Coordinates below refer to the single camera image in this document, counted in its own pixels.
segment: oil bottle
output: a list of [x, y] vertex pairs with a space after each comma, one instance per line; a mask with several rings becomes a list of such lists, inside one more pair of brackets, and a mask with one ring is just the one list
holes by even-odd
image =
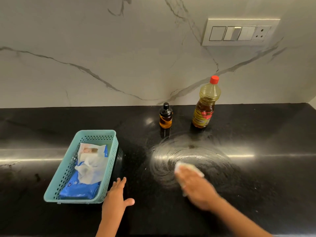
[[165, 102], [163, 107], [160, 109], [160, 120], [159, 124], [162, 128], [167, 129], [172, 124], [172, 109], [169, 107], [169, 103]]
[[217, 85], [218, 80], [219, 77], [213, 75], [210, 83], [201, 87], [200, 99], [195, 107], [192, 119], [192, 123], [195, 127], [205, 128], [210, 122], [214, 111], [215, 101], [217, 101], [221, 95], [221, 89]]

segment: teal plastic basket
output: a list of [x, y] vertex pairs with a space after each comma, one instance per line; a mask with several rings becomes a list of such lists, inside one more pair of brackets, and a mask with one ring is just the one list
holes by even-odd
[[[68, 183], [70, 177], [75, 172], [75, 165], [77, 163], [77, 153], [80, 143], [88, 143], [94, 145], [107, 145], [109, 152], [109, 160], [106, 171], [101, 181], [99, 191], [94, 199], [60, 199], [59, 193]], [[45, 194], [44, 200], [46, 202], [56, 202], [58, 204], [97, 204], [102, 203], [107, 188], [109, 186], [110, 177], [112, 174], [113, 164], [115, 161], [116, 151], [118, 149], [118, 140], [114, 130], [82, 130], [78, 131], [74, 136], [63, 160], [61, 161], [53, 179], [51, 180]]]

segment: crumpled white tissue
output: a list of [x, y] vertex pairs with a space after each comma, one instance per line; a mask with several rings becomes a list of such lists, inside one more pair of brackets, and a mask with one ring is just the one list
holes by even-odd
[[80, 166], [75, 166], [75, 169], [78, 171], [79, 182], [94, 184], [103, 180], [108, 159], [107, 157], [96, 155], [87, 156], [84, 163]]

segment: power socket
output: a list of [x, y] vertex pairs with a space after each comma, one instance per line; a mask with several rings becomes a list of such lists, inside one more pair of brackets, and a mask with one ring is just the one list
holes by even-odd
[[253, 36], [251, 38], [252, 41], [264, 41], [266, 35], [270, 30], [270, 26], [257, 26]]

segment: small glass bottle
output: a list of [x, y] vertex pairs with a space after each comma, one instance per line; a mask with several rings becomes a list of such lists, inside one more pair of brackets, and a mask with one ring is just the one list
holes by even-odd
[[172, 109], [169, 107], [169, 103], [165, 102], [163, 107], [160, 108], [160, 120], [159, 124], [162, 128], [167, 129], [172, 124]]

